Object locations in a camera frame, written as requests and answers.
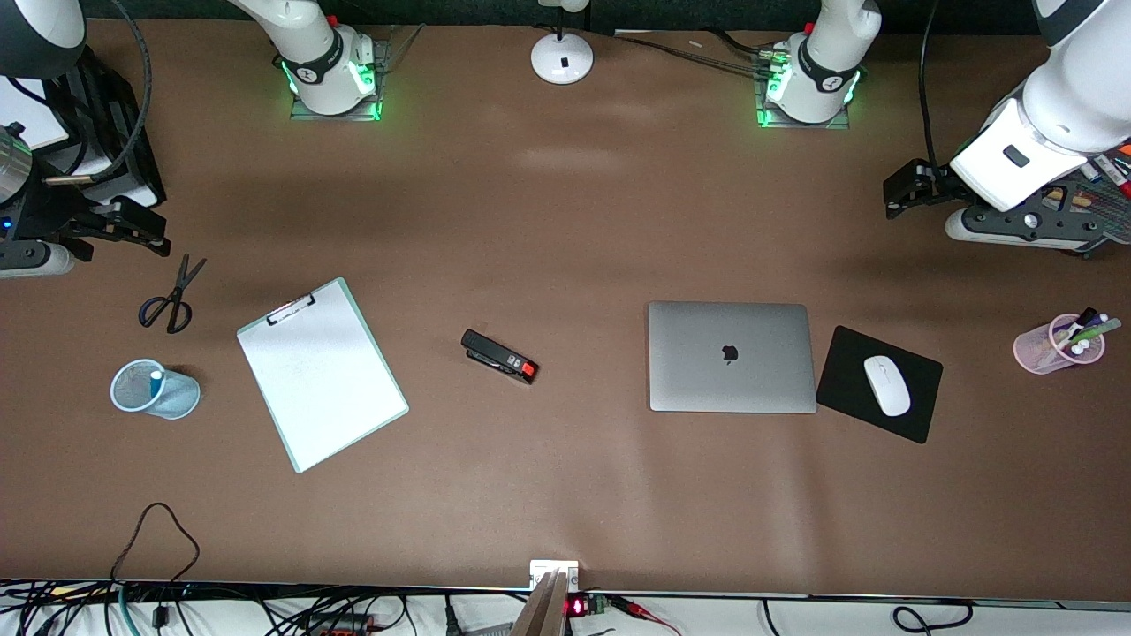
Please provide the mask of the silver laptop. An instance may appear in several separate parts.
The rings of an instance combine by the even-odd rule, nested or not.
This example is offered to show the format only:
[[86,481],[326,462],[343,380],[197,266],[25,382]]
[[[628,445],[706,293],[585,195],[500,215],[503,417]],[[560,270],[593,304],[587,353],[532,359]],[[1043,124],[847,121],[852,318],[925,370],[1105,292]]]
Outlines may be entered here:
[[815,413],[808,308],[653,301],[648,383],[654,412]]

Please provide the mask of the black blue handled scissors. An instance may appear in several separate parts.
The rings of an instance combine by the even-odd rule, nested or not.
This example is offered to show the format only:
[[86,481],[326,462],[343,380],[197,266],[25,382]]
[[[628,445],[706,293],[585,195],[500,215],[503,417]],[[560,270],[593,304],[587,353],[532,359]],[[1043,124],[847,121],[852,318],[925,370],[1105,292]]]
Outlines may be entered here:
[[149,329],[162,317],[167,313],[166,334],[173,335],[185,330],[187,325],[193,320],[193,307],[185,303],[185,289],[195,277],[201,273],[207,259],[201,259],[193,267],[189,267],[190,253],[182,257],[175,283],[170,293],[157,295],[146,300],[138,310],[138,323],[145,329]]

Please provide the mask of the black mouse pad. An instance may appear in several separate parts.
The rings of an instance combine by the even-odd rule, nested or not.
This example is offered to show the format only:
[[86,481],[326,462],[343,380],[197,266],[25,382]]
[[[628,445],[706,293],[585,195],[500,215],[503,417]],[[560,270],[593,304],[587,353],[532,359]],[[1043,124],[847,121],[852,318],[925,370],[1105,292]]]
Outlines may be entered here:
[[[867,356],[893,359],[907,383],[912,406],[901,416],[884,416],[866,383],[863,361]],[[860,330],[839,325],[824,356],[824,370],[817,384],[817,403],[839,413],[892,432],[910,442],[929,440],[930,423],[936,409],[938,387],[944,366],[933,359],[886,343]]]

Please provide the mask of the pink mesh pen cup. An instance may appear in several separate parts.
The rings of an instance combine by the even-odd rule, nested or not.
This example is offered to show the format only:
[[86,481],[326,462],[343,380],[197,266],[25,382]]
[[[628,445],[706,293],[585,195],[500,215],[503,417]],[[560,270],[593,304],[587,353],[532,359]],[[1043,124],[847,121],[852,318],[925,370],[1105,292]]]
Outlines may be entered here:
[[1103,335],[1074,344],[1059,345],[1067,338],[1067,330],[1074,325],[1078,313],[1059,313],[1038,329],[1027,330],[1013,341],[1013,356],[1018,366],[1034,375],[1048,375],[1070,367],[1094,366],[1105,354]]

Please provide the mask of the white paper sheet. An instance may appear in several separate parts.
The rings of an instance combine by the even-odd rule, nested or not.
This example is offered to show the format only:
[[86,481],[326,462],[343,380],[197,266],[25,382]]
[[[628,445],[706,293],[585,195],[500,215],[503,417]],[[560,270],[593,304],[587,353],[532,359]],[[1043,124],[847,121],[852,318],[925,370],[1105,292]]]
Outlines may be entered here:
[[45,102],[42,81],[0,75],[0,126],[23,124],[20,138],[32,151],[67,148],[72,134]]

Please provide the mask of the green marker in cup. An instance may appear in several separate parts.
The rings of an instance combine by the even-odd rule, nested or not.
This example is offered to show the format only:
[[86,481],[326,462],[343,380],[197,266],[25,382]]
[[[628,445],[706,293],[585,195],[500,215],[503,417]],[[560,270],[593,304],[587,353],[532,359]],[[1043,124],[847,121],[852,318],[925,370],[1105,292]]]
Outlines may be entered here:
[[1107,330],[1115,330],[1122,326],[1119,318],[1111,318],[1108,321],[1096,323],[1096,325],[1088,326],[1086,329],[1077,330],[1070,338],[1064,342],[1064,344],[1077,344],[1082,341],[1091,341],[1099,338],[1100,335],[1106,334]]

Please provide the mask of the red capped white marker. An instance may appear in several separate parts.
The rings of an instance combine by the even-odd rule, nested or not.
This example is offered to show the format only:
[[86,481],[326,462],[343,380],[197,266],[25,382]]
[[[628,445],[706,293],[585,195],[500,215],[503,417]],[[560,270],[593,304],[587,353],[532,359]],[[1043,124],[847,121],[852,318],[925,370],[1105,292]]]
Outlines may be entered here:
[[1120,170],[1119,165],[1116,165],[1115,162],[1106,155],[1094,156],[1093,163],[1110,178],[1110,180],[1116,186],[1116,189],[1119,189],[1119,192],[1123,194],[1123,196],[1131,201],[1131,180],[1128,180],[1126,174]]

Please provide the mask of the black stacked document tray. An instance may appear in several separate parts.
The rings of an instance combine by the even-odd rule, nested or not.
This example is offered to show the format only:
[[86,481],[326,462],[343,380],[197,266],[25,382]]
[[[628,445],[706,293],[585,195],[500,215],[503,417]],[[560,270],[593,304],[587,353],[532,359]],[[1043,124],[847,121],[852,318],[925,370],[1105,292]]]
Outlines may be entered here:
[[[85,49],[77,67],[52,81],[43,81],[49,108],[64,121],[72,136],[67,148],[32,151],[54,170],[74,167],[78,177],[101,172],[126,148],[139,114],[139,104],[126,78],[103,65],[90,49]],[[129,151],[116,172],[97,182],[83,184],[90,201],[109,204],[126,196],[147,207],[166,201],[166,192],[156,157],[146,134]]]

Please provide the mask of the black stapler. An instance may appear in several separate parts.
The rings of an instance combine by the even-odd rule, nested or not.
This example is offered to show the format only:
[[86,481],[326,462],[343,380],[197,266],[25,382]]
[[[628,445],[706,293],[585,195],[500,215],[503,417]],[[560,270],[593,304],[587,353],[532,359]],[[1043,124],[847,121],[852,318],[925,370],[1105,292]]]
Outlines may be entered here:
[[539,367],[529,358],[485,337],[478,330],[465,330],[460,345],[469,359],[480,362],[481,366],[492,367],[498,372],[509,375],[526,385],[530,385],[539,371]]

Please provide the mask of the small white box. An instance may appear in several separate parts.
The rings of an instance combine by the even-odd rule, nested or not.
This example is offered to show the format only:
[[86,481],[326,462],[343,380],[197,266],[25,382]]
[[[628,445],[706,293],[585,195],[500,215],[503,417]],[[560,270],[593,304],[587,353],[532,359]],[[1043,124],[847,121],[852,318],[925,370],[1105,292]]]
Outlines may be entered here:
[[577,560],[530,560],[528,568],[528,588],[533,591],[533,588],[537,587],[542,576],[545,574],[552,574],[553,571],[566,571],[566,577],[568,577],[568,592],[570,594],[579,592],[579,574],[581,574],[581,567]]

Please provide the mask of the white clipboard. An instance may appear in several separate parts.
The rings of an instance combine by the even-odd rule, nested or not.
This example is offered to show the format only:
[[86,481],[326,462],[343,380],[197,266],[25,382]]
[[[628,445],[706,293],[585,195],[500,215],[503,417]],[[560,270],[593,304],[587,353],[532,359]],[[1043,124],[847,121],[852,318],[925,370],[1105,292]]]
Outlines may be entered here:
[[295,473],[411,410],[343,277],[247,323],[238,342]]

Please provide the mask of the white round lamp base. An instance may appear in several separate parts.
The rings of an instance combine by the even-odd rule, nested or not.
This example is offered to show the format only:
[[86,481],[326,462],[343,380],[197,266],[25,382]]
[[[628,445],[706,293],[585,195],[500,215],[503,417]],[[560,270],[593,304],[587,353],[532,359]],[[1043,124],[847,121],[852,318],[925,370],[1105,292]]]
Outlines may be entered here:
[[566,12],[585,12],[592,0],[537,0],[555,9],[555,25],[532,48],[530,65],[546,83],[569,85],[581,81],[592,70],[595,55],[580,35],[566,31]]

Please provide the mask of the white computer mouse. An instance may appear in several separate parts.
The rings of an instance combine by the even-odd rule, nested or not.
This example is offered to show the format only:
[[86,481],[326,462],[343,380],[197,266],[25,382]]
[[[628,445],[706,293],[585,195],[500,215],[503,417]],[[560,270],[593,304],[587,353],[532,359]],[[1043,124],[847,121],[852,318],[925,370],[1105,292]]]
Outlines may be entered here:
[[909,412],[909,388],[893,359],[884,355],[867,356],[862,367],[877,406],[884,416],[901,416]]

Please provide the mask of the light blue mesh cup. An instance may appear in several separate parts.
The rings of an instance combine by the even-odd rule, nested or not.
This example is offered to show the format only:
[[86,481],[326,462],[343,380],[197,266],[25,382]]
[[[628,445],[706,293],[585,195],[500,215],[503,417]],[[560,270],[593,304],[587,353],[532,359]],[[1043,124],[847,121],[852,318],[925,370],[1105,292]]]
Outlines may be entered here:
[[[164,372],[157,398],[149,395],[149,375]],[[175,421],[185,418],[201,401],[201,386],[193,377],[173,371],[156,360],[138,359],[121,367],[110,380],[110,402],[126,413],[145,413]]]

